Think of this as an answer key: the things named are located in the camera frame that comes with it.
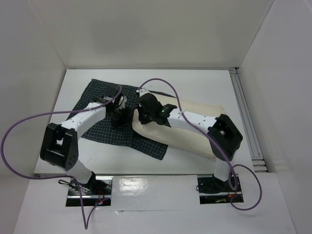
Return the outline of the dark checked pillowcase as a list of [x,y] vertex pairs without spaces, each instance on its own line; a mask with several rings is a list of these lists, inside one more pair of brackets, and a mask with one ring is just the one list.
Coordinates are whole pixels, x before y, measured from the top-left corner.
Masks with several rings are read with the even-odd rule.
[[[117,89],[118,86],[119,84],[92,79],[83,91],[74,110],[84,109],[92,98],[104,96],[110,89]],[[99,143],[130,147],[153,158],[163,160],[168,146],[143,137],[132,129],[132,118],[138,103],[136,97],[138,88],[125,84],[122,84],[121,87],[122,94],[127,98],[125,106],[130,111],[128,125],[122,128],[114,128],[110,118],[106,117],[91,127],[82,137]]]

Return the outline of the cream pillow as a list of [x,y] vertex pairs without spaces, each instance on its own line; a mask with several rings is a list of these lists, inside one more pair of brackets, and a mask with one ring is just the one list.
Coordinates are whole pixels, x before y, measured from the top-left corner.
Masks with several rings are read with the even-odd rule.
[[[180,104],[183,110],[203,116],[218,117],[225,113],[221,105],[204,105],[182,99]],[[203,135],[181,128],[161,126],[155,122],[141,124],[137,109],[134,110],[132,128],[139,135],[156,142],[208,158],[215,158],[209,140]]]

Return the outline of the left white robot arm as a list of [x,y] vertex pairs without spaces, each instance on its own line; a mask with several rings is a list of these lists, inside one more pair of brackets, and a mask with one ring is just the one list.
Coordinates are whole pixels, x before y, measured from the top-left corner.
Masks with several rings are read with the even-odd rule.
[[86,168],[78,159],[78,140],[98,122],[106,119],[114,129],[120,129],[128,123],[126,97],[121,87],[111,88],[106,95],[93,98],[87,107],[60,123],[47,125],[40,150],[41,160],[63,170],[78,182],[79,189],[86,195],[105,183],[96,179],[94,172]]

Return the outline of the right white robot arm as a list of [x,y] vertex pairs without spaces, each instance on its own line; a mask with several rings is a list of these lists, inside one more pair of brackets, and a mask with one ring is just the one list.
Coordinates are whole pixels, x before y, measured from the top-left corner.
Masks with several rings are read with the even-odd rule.
[[243,136],[226,114],[218,117],[204,116],[181,109],[177,105],[162,105],[155,94],[145,88],[136,90],[138,96],[138,119],[141,124],[155,123],[166,129],[182,129],[193,132],[209,140],[216,165],[213,174],[213,186],[224,191],[230,184],[232,160],[239,149]]

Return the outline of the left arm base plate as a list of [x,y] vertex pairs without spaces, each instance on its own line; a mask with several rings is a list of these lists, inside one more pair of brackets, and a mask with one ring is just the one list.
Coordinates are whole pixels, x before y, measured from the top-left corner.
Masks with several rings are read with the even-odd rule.
[[[81,187],[83,206],[92,207],[97,204],[100,207],[111,206],[112,201],[112,176],[97,176],[97,180],[101,181],[103,185],[97,186],[93,191]],[[68,193],[66,197],[66,207],[79,207],[80,195],[77,185],[71,180],[70,182],[59,182],[59,184],[68,186]]]

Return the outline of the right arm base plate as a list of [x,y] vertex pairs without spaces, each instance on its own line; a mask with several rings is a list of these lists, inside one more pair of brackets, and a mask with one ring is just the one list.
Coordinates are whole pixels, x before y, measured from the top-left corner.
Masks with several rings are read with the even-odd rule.
[[213,175],[198,175],[197,186],[200,204],[225,204],[244,202],[240,184],[236,190],[229,183],[216,179]]

